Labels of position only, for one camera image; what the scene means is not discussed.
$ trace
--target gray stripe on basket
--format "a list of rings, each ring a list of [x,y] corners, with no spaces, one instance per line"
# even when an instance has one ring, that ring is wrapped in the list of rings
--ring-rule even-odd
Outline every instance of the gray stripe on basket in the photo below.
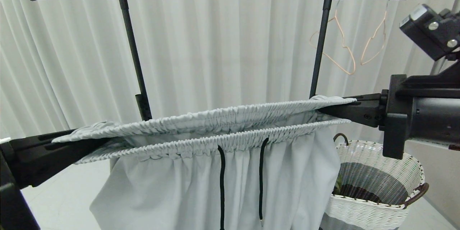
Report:
[[[320,225],[320,230],[365,230],[364,228],[358,227],[356,225],[350,225],[342,220],[339,220],[335,217],[330,217],[324,213]]]
[[[342,163],[340,165],[342,185],[351,185],[375,194],[382,203],[388,205],[403,204],[409,196],[406,188],[396,178],[377,168],[361,163]],[[360,198],[357,188],[347,188],[354,192],[342,193],[352,198]]]

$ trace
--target basket handle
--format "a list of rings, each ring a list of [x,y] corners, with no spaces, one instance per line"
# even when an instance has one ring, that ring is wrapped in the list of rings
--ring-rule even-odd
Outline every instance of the basket handle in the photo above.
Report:
[[[348,138],[346,137],[346,135],[344,133],[337,133],[336,135],[334,135],[334,138],[333,138],[334,142],[337,139],[337,137],[340,137],[340,136],[342,136],[344,138],[346,145],[349,146],[350,143],[348,143]]]
[[[410,204],[416,202],[418,199],[420,199],[427,191],[428,188],[430,187],[430,184],[424,183],[419,185],[419,187],[415,188],[414,190],[419,190],[420,192],[415,194],[412,198],[404,202],[404,209],[406,209]]]

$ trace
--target white woven basket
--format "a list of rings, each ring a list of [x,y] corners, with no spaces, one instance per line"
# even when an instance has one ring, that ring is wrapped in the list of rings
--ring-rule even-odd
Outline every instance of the white woven basket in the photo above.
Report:
[[[337,147],[342,195],[331,195],[323,230],[394,230],[409,205],[427,192],[423,167],[412,155],[384,157],[379,143],[352,140]]]

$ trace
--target clothes hanger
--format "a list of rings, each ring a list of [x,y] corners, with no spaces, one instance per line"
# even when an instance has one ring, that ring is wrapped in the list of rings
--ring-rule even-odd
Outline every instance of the clothes hanger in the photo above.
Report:
[[[351,52],[351,49],[345,45],[345,35],[344,35],[344,32],[343,32],[343,29],[342,29],[342,26],[340,25],[340,22],[339,22],[339,19],[337,18],[337,8],[339,6],[339,2],[340,0],[337,1],[337,4],[335,6],[335,14],[334,14],[334,17],[332,17],[331,19],[329,19],[327,22],[331,22],[333,20],[335,20],[337,26],[339,27],[339,30],[340,30],[340,34],[342,35],[342,48],[344,49],[347,49],[348,50],[348,53],[350,53],[350,56],[351,56],[351,60],[353,61],[353,71],[349,72],[347,71],[345,68],[343,68],[342,66],[340,66],[330,55],[326,54],[326,53],[322,53],[323,55],[325,55],[326,57],[328,57],[332,62],[334,62],[335,65],[337,65],[342,71],[344,71],[345,73],[349,74],[349,75],[352,75],[355,73],[356,71],[356,62],[355,62],[355,56],[353,55],[353,53]],[[312,44],[312,38],[315,34],[319,33],[319,31],[316,31],[312,34],[312,36],[310,37],[310,41],[309,41],[309,44],[313,47],[313,48],[317,48],[315,45]]]
[[[369,63],[376,56],[378,56],[380,54],[380,52],[383,50],[383,48],[385,47],[385,42],[386,42],[386,33],[385,33],[385,31],[386,31],[386,23],[385,23],[385,21],[386,21],[386,14],[388,12],[388,3],[389,2],[390,2],[390,0],[386,0],[386,8],[385,8],[385,14],[383,15],[383,19],[380,22],[380,24],[378,25],[378,27],[375,29],[375,32],[374,32],[373,36],[369,38],[368,42],[366,43],[366,46],[364,47],[363,54],[361,55],[361,60],[360,60],[361,65]],[[375,38],[375,35],[377,35],[377,31],[378,31],[378,29],[380,29],[382,24],[383,24],[383,44],[382,44],[382,48],[371,59],[369,59],[367,61],[363,61],[364,55],[366,54],[366,50],[368,49],[368,46],[369,46],[369,42]]]

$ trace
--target tiled floor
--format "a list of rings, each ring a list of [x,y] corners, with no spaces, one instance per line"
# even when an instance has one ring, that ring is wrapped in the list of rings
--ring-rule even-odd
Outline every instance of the tiled floor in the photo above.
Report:
[[[42,230],[99,230],[88,207],[108,175],[108,161],[70,166],[23,194]],[[412,205],[399,229],[455,230],[425,199]]]

